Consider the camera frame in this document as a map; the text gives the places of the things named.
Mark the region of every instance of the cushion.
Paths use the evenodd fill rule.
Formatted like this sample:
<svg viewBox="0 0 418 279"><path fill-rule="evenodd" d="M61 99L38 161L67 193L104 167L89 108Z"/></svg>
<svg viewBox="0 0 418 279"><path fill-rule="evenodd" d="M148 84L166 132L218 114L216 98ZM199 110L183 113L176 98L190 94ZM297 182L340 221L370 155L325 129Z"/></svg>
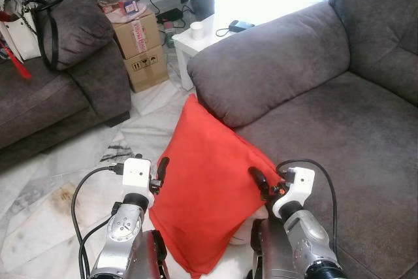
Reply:
<svg viewBox="0 0 418 279"><path fill-rule="evenodd" d="M223 123L239 127L348 66L346 31L322 2L205 48L187 70L199 100Z"/></svg>
<svg viewBox="0 0 418 279"><path fill-rule="evenodd" d="M192 277L209 273L246 218L263 205L248 168L280 179L256 147L216 120L191 95L163 156L165 183L150 210L175 260Z"/></svg>
<svg viewBox="0 0 418 279"><path fill-rule="evenodd" d="M338 200L338 246L348 278L403 278L417 262L418 109L353 73L237 130L273 162L310 158ZM305 202L331 236L332 201L317 171Z"/></svg>
<svg viewBox="0 0 418 279"><path fill-rule="evenodd" d="M58 70L85 60L112 40L112 24L94 0L63 0L53 9L52 15L58 27ZM51 60L51 27L49 20L44 19L45 52Z"/></svg>
<svg viewBox="0 0 418 279"><path fill-rule="evenodd" d="M347 31L350 70L418 105L418 0L330 0Z"/></svg>
<svg viewBox="0 0 418 279"><path fill-rule="evenodd" d="M25 61L22 78L11 61L0 65L0 148L89 107L66 73L49 71L41 58Z"/></svg>

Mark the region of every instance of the black handbag strap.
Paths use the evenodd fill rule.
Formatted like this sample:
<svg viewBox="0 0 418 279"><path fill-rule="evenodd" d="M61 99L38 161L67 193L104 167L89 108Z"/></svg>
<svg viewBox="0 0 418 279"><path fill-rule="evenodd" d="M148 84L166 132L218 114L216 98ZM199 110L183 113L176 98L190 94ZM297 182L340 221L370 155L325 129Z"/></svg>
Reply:
<svg viewBox="0 0 418 279"><path fill-rule="evenodd" d="M54 17L51 14L51 8L60 2L62 0L29 0L30 2L37 3L38 6L35 8L35 12L41 12L46 11L46 14L48 16L48 19L50 21L50 27L51 27L51 36L52 36L52 47L51 47L51 61L48 59L45 53L45 46L44 46L44 35L41 31L41 28L38 28L38 44L39 44L39 50L40 54L42 56L42 59L44 60L45 65L51 69L51 70L57 70L58 65L58 27L57 22L54 19ZM39 17L36 17L37 14L35 14L35 19L38 20L39 23Z"/></svg>

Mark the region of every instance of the sofa armrest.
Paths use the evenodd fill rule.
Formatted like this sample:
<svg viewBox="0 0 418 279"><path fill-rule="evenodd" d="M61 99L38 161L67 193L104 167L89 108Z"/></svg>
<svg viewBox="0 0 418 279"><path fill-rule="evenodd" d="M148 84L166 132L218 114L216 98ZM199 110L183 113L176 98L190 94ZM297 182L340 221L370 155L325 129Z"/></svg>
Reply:
<svg viewBox="0 0 418 279"><path fill-rule="evenodd" d="M52 10L58 28L58 70L65 70L85 60L113 38L112 24L95 0L63 0ZM44 21L44 47L52 57L49 19Z"/></svg>
<svg viewBox="0 0 418 279"><path fill-rule="evenodd" d="M238 127L348 66L346 32L324 2L228 37L197 54L187 70L200 102Z"/></svg>
<svg viewBox="0 0 418 279"><path fill-rule="evenodd" d="M113 118L131 109L129 79L115 41L110 41L65 72L83 91L101 120Z"/></svg>

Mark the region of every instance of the sofa backrest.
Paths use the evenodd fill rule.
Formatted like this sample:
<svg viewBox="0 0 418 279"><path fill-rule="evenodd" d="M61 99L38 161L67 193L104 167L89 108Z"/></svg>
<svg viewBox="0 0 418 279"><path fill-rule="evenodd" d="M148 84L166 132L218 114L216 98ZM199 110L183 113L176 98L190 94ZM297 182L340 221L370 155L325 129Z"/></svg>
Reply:
<svg viewBox="0 0 418 279"><path fill-rule="evenodd" d="M418 0L329 0L348 35L350 70L417 104Z"/></svg>

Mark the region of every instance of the white cup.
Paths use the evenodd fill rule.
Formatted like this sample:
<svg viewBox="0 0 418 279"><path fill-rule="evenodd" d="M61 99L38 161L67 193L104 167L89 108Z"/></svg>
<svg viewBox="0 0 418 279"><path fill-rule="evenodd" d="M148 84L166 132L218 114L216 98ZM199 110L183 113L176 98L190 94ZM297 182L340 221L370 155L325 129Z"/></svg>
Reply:
<svg viewBox="0 0 418 279"><path fill-rule="evenodd" d="M191 28L191 37L195 41L203 39L204 31L203 31L203 23L202 22L193 22L190 24Z"/></svg>

